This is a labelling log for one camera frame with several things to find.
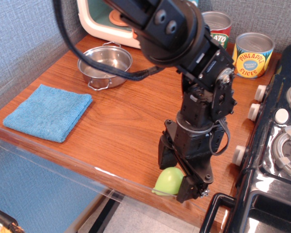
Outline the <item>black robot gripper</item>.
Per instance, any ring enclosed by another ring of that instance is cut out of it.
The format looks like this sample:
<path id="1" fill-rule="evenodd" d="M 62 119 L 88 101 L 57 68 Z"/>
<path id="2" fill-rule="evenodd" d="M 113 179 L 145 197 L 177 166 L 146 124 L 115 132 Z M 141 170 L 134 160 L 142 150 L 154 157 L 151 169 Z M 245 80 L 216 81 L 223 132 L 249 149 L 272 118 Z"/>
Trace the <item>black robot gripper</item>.
<path id="1" fill-rule="evenodd" d="M 158 146 L 158 165 L 163 170 L 179 164 L 185 172 L 176 198 L 178 202 L 209 194 L 208 185 L 213 182 L 210 160 L 225 151 L 219 149 L 224 134 L 224 119 L 204 128 L 187 122 L 165 121 Z"/>

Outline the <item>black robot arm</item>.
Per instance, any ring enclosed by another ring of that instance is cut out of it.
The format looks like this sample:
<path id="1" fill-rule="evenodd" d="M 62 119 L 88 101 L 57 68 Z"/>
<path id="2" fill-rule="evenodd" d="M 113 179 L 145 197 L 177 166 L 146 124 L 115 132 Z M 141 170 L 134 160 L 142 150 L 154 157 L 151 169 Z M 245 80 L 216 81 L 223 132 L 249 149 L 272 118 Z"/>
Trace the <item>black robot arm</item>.
<path id="1" fill-rule="evenodd" d="M 160 169 L 180 165 L 185 175 L 177 200 L 207 194 L 213 182 L 212 156 L 229 135 L 226 116 L 233 113 L 234 65 L 210 35 L 200 10 L 188 0 L 110 0 L 135 31 L 140 48 L 160 68 L 182 75 L 182 105 L 175 121 L 167 120 L 159 142 Z"/>

